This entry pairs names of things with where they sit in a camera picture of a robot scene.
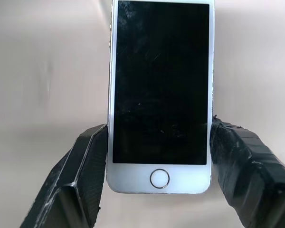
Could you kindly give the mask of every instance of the phone bezel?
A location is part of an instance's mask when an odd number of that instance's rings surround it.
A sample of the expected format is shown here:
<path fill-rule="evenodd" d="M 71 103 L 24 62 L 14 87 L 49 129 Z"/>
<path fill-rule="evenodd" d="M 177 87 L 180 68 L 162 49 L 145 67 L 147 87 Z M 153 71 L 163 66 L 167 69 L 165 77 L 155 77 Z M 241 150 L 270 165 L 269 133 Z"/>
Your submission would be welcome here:
<path fill-rule="evenodd" d="M 213 101 L 213 57 L 214 57 L 214 1 L 213 0 L 147 0 L 148 2 L 175 2 L 209 5 L 209 81 L 208 81 L 208 129 L 207 129 L 207 164 L 124 164 L 113 163 L 114 138 L 114 94 L 117 40 L 118 1 L 112 2 L 111 40 L 110 40 L 110 80 L 108 105 L 108 156 L 106 179 L 109 187 L 119 193 L 183 193 L 197 194 L 207 190 L 211 181 L 210 130 L 212 124 Z M 150 174 L 156 169 L 164 169 L 170 175 L 166 188 L 157 189 L 150 183 Z"/>

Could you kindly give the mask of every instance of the scratch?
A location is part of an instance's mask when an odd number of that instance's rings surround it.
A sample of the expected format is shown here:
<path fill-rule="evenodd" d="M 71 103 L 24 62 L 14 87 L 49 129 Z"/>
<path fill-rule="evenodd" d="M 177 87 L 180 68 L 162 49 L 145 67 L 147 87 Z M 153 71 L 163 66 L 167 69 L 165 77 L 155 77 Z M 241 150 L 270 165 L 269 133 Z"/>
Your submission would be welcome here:
<path fill-rule="evenodd" d="M 156 59 L 158 58 L 158 56 L 160 56 L 160 55 L 161 55 L 161 54 L 159 53 L 159 54 L 153 59 L 153 61 L 156 60 Z"/>

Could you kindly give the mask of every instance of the white surface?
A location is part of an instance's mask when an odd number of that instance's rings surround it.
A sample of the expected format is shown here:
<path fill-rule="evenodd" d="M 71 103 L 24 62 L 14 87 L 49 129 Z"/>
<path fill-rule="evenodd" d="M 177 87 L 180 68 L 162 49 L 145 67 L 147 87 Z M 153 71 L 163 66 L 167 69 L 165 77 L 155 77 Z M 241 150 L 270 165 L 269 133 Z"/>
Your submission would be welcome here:
<path fill-rule="evenodd" d="M 117 43 L 118 0 L 113 1 L 112 46 L 110 49 L 110 95 L 109 95 L 109 145 L 107 159 L 107 182 L 111 189 L 120 193 L 182 193 L 197 194 L 205 192 L 211 181 L 210 130 L 212 123 L 213 95 L 213 45 L 214 9 L 213 0 L 168 0 L 169 2 L 191 2 L 209 4 L 209 81 L 208 81 L 208 128 L 206 165 L 159 165 L 159 164 L 121 164 L 113 163 L 115 65 Z M 172 180 L 164 189 L 155 189 L 149 182 L 149 173 L 155 169 L 169 172 Z"/>
<path fill-rule="evenodd" d="M 110 32 L 98 3 L 0 0 L 0 228 L 18 227 L 78 134 L 106 122 Z M 214 113 L 285 163 L 285 0 L 217 0 L 214 59 Z M 95 227 L 242 226 L 213 183 L 196 196 L 105 184 Z"/>
<path fill-rule="evenodd" d="M 151 183 L 157 188 L 163 188 L 169 183 L 168 173 L 164 170 L 155 170 L 151 174 Z"/>

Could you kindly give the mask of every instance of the phone screen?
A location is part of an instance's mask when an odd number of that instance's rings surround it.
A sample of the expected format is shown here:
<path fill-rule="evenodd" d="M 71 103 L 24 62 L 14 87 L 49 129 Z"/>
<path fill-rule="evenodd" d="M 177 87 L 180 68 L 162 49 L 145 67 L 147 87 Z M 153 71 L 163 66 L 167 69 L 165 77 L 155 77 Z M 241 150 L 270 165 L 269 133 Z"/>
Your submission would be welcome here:
<path fill-rule="evenodd" d="M 209 5 L 119 1 L 113 163 L 207 163 Z"/>

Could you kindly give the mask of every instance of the white smartphone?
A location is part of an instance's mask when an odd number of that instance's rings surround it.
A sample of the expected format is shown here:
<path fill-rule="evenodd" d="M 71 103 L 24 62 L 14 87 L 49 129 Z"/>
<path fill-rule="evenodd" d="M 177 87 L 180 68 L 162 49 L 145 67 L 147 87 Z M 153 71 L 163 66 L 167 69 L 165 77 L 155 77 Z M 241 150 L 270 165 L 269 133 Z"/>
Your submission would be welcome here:
<path fill-rule="evenodd" d="M 107 182 L 204 192 L 211 180 L 213 0 L 113 0 Z"/>

